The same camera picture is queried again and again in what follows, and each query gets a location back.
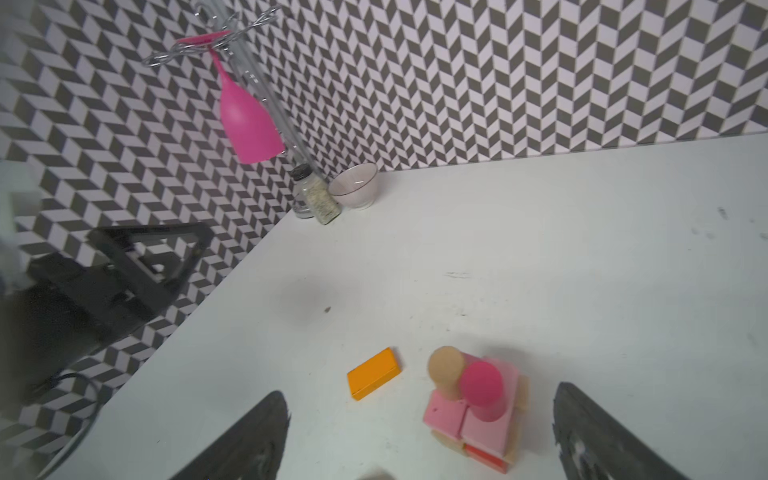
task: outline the patterned wall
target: patterned wall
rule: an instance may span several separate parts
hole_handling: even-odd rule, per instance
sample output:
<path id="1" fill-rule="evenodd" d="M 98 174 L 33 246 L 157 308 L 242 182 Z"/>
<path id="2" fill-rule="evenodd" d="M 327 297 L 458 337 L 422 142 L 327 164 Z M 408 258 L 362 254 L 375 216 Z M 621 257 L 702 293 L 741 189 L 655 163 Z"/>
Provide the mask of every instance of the patterned wall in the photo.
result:
<path id="1" fill-rule="evenodd" d="M 273 0 L 232 0 L 249 19 Z M 277 0 L 254 33 L 328 173 L 765 131 L 766 9 L 711 0 Z"/>
<path id="2" fill-rule="evenodd" d="M 38 216 L 16 219 L 25 260 L 57 250 L 90 265 L 84 239 L 99 225 L 202 220 L 216 233 L 163 318 L 74 366 L 109 397 L 284 215 L 285 166 L 233 158 L 209 58 L 140 65 L 203 32 L 188 3 L 39 0 L 0 22 L 0 161 L 26 162 L 45 195 Z M 93 398 L 70 380 L 42 405 L 3 412 L 0 465 L 62 447 Z"/>

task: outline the beige cylinder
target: beige cylinder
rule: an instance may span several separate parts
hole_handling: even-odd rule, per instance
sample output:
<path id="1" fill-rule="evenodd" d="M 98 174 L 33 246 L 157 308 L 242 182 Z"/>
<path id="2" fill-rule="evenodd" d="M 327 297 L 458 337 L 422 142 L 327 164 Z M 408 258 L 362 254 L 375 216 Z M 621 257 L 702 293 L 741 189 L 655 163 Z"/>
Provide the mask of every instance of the beige cylinder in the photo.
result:
<path id="1" fill-rule="evenodd" d="M 452 346 L 441 346 L 429 357 L 429 378 L 446 400 L 459 400 L 462 397 L 458 390 L 458 380 L 466 366 L 464 354 Z"/>

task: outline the table surface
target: table surface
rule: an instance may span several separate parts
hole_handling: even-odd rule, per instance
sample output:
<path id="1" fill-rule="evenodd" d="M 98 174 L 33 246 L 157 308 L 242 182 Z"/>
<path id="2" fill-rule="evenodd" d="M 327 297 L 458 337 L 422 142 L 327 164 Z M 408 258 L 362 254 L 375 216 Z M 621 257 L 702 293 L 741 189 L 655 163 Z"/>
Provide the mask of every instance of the table surface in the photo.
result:
<path id="1" fill-rule="evenodd" d="M 54 479 L 170 478 L 281 390 L 282 479 L 499 478 L 421 422 L 439 346 L 531 377 L 518 479 L 564 478 L 559 382 L 692 480 L 768 470 L 768 135 L 380 175 L 288 214 L 104 407 Z M 402 373 L 360 402 L 346 373 Z"/>

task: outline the black cable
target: black cable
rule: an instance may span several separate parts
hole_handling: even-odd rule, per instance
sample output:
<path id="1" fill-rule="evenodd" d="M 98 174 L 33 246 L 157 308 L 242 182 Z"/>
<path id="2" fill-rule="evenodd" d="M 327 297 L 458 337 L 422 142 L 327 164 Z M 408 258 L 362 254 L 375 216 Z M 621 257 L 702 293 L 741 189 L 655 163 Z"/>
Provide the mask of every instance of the black cable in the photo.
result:
<path id="1" fill-rule="evenodd" d="M 52 382 L 59 383 L 61 380 L 64 379 L 83 379 L 85 380 L 88 385 L 90 385 L 93 390 L 96 392 L 96 402 L 94 403 L 94 411 L 91 412 L 91 414 L 86 418 L 88 421 L 88 424 L 82 427 L 82 432 L 78 431 L 74 434 L 74 441 L 67 444 L 64 448 L 67 449 L 64 454 L 59 457 L 59 459 L 56 461 L 53 465 L 46 465 L 43 470 L 47 470 L 47 472 L 44 475 L 38 476 L 38 480 L 42 480 L 43 478 L 47 478 L 51 473 L 55 472 L 59 466 L 61 466 L 62 463 L 64 463 L 67 458 L 69 458 L 70 455 L 78 448 L 78 446 L 82 443 L 82 441 L 85 439 L 86 436 L 88 436 L 88 433 L 91 431 L 91 428 L 94 426 L 94 423 L 96 422 L 96 418 L 98 417 L 98 413 L 101 411 L 101 407 L 103 403 L 99 402 L 99 388 L 96 385 L 96 382 L 88 378 L 87 376 L 83 375 L 82 373 L 74 372 L 74 373 L 66 373 L 64 375 L 58 376 L 55 379 L 53 379 Z"/>

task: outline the orange rectangular block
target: orange rectangular block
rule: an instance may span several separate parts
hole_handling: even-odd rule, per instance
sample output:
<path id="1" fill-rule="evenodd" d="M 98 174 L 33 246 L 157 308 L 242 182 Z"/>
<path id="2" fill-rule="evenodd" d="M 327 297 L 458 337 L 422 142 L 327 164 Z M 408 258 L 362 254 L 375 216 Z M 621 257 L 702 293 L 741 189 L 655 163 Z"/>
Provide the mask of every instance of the orange rectangular block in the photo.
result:
<path id="1" fill-rule="evenodd" d="M 471 445 L 464 444 L 464 450 L 467 451 L 469 458 L 473 458 L 486 467 L 493 468 L 499 473 L 507 473 L 507 462 L 504 460 L 496 458 L 493 455 L 489 455 L 488 453 L 485 453 L 482 450 L 478 450 Z"/>
<path id="2" fill-rule="evenodd" d="M 352 398 L 360 400 L 378 389 L 380 386 L 395 378 L 400 373 L 400 367 L 392 349 L 384 349 L 361 366 L 346 374 L 349 381 L 349 391 Z"/>

